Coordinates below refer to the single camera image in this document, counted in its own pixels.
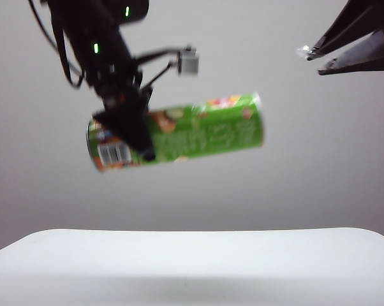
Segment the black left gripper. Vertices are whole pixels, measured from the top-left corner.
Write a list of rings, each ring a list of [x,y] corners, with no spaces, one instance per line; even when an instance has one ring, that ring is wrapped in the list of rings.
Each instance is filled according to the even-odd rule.
[[[152,88],[141,88],[142,71],[134,58],[122,63],[101,62],[85,71],[85,79],[101,98],[104,111],[92,118],[134,149],[145,161],[156,158],[144,113],[148,110]]]

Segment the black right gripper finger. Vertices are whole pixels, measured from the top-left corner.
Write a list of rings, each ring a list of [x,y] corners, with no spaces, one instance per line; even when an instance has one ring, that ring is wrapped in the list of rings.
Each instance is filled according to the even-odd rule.
[[[318,70],[318,74],[325,76],[370,71],[384,71],[384,27],[331,59]]]
[[[332,25],[309,49],[314,60],[384,27],[384,1],[347,1]]]

